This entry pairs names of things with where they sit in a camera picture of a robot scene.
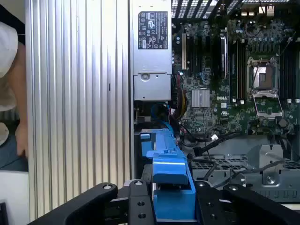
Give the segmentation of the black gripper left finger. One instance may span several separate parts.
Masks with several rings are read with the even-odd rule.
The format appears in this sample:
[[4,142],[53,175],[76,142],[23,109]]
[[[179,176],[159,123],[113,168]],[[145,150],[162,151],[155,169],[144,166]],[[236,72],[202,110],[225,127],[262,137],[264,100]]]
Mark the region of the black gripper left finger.
[[33,225],[153,225],[147,185],[134,180],[121,189],[100,183],[31,222]]

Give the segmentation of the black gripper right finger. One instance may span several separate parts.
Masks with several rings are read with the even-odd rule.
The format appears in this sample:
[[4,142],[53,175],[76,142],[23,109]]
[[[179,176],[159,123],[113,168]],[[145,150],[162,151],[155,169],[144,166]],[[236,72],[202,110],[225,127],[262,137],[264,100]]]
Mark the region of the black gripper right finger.
[[200,225],[298,225],[300,214],[238,184],[217,190],[204,182],[196,188]]

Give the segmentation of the person's bare hand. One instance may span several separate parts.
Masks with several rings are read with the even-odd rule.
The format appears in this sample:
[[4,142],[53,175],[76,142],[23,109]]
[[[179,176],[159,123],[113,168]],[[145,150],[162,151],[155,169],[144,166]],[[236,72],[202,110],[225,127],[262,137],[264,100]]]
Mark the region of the person's bare hand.
[[17,155],[28,157],[28,128],[20,123],[15,132]]

